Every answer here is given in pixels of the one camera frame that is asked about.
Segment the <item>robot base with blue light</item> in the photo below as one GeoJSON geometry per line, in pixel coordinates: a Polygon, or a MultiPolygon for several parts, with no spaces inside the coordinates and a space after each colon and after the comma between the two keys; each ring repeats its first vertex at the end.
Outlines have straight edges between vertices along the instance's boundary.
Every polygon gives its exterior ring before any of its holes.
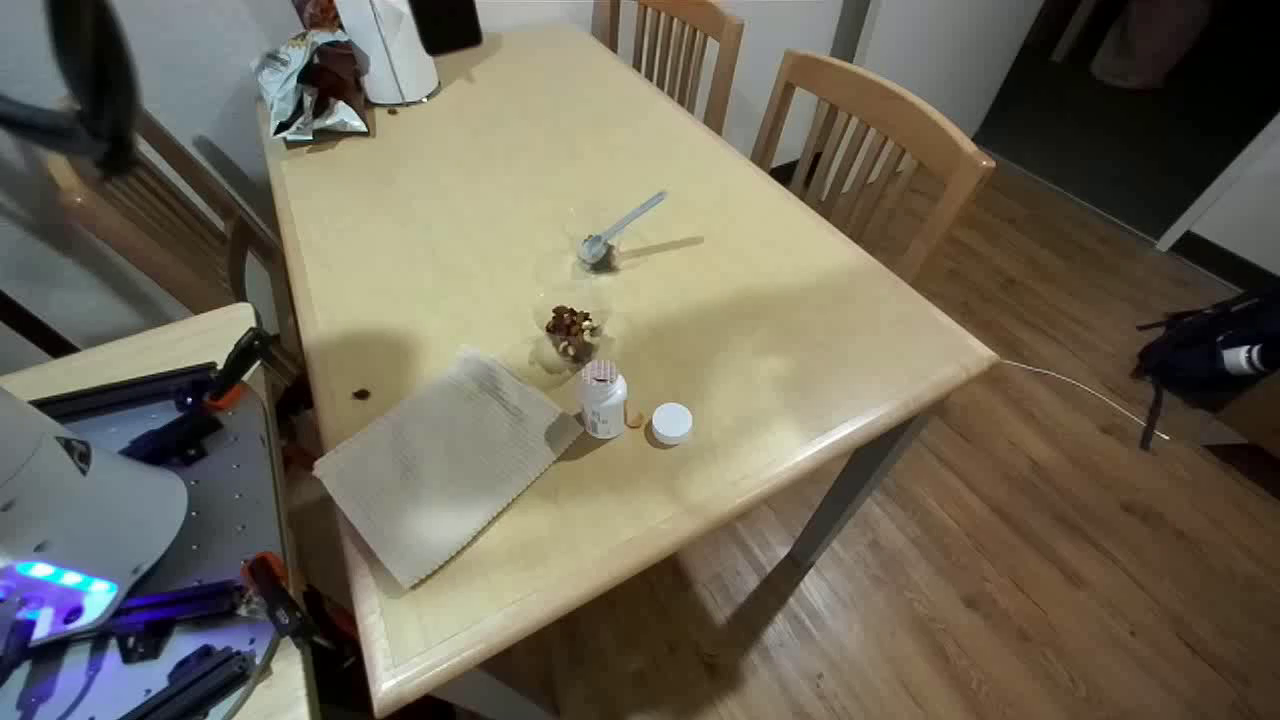
{"type": "Polygon", "coordinates": [[[98,626],[164,559],[186,482],[0,391],[0,592],[31,643],[98,626]]]}

